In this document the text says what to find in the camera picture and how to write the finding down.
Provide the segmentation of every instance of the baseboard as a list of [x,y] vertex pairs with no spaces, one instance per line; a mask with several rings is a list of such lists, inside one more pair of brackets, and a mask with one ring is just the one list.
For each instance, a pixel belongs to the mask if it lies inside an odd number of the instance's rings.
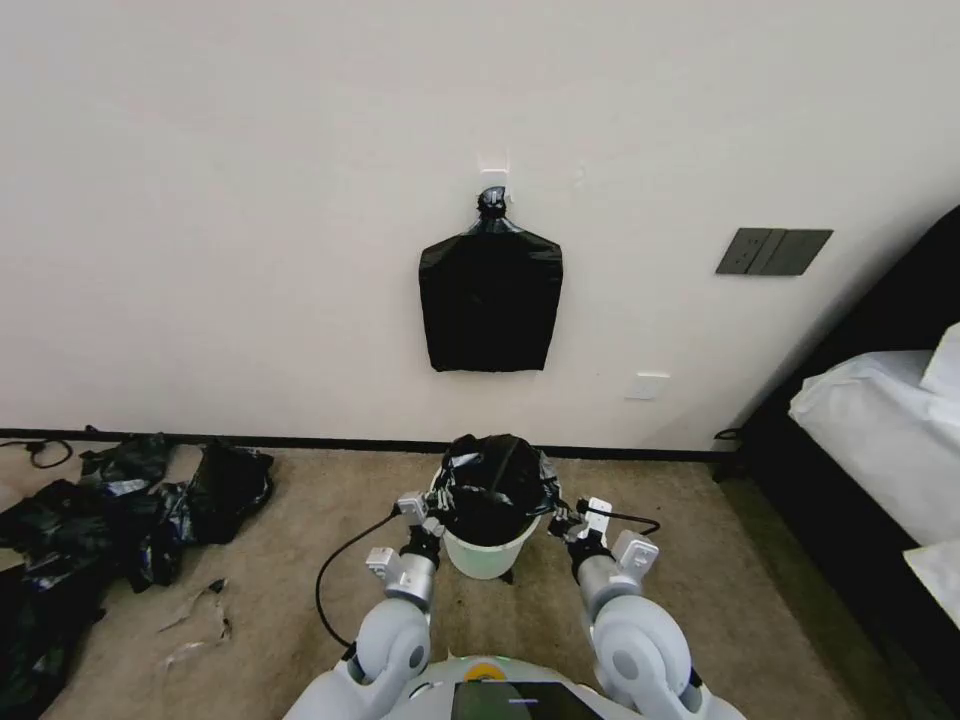
[[[38,430],[35,428],[0,428],[0,438],[44,440],[86,440],[90,442],[122,442],[146,433],[103,432],[100,430]],[[420,440],[358,440],[345,438],[276,437],[272,435],[192,435],[165,433],[182,445],[202,445],[211,440],[225,440],[234,445],[268,448],[313,448],[319,450],[375,450],[381,452],[413,452],[441,454],[448,443]],[[711,450],[647,450],[633,448],[599,448],[577,445],[538,445],[550,457],[583,460],[660,460],[672,462],[716,463],[729,459],[731,453]]]

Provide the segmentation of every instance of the black garbage bag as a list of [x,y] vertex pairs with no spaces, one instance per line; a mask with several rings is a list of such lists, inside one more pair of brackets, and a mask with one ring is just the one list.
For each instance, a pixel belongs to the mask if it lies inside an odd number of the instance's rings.
[[0,547],[24,556],[24,582],[44,592],[114,560],[113,535],[94,492],[56,480],[0,513]]
[[547,456],[515,435],[464,435],[443,456],[436,487],[453,496],[447,528],[474,545],[504,545],[552,512],[560,482]]
[[60,692],[115,578],[136,592],[169,585],[185,545],[229,542],[270,498],[269,455],[213,443],[190,482],[153,487],[170,447],[160,436],[141,439],[149,441],[85,458],[94,464],[85,463],[81,484],[57,480],[0,513],[0,547],[25,561],[0,573],[5,720],[34,720]]
[[553,337],[560,246],[506,217],[504,188],[484,190],[480,220],[420,256],[420,303],[435,370],[542,370]]
[[183,544],[228,543],[273,493],[273,456],[211,443],[193,479],[161,485],[166,522]]
[[80,485],[96,487],[112,496],[147,490],[167,474],[172,449],[173,444],[163,433],[154,433],[100,452],[81,453]]
[[35,720],[53,702],[80,640],[100,616],[107,582],[87,568],[36,592],[22,566],[0,572],[0,717]]

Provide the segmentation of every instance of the light switch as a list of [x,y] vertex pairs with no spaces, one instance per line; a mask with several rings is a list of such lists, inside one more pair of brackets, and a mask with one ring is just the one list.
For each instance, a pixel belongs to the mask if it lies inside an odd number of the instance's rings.
[[718,275],[803,275],[833,230],[740,228]]

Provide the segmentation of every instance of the white bedsheet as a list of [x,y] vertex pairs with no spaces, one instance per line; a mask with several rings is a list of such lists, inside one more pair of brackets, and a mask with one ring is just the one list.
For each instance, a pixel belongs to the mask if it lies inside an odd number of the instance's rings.
[[907,550],[903,557],[927,592],[960,626],[960,540]]
[[790,416],[920,545],[960,539],[960,401],[919,387],[928,351],[808,378]]

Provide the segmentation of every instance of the carpet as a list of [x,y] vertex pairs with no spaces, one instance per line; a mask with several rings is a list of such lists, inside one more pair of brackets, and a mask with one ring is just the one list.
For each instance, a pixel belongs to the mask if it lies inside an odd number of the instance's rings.
[[[77,449],[99,447],[78,443]],[[48,720],[281,718],[342,653],[314,609],[317,570],[331,551],[381,519],[398,495],[426,487],[438,456],[276,450],[276,492],[225,546],[188,550],[169,588],[135,595],[111,587]],[[199,460],[177,449],[168,478]],[[615,509],[653,516],[660,557],[647,595],[683,628],[700,675],[752,720],[901,718],[885,666],[782,522],[747,481],[716,485],[697,463],[557,460],[568,499],[596,495]],[[38,471],[16,448],[0,451],[0,485],[31,494],[57,477],[75,480],[76,459]],[[611,521],[616,538],[625,527]],[[324,578],[334,627],[353,637],[381,598],[363,561],[370,547],[399,548],[395,520],[351,548]],[[515,584],[476,581],[443,562],[435,588],[433,659],[506,655],[595,685],[580,626],[581,602],[562,544],[543,526],[514,566]],[[194,592],[227,578],[231,640],[163,673],[182,643],[211,634],[209,608],[158,633]]]

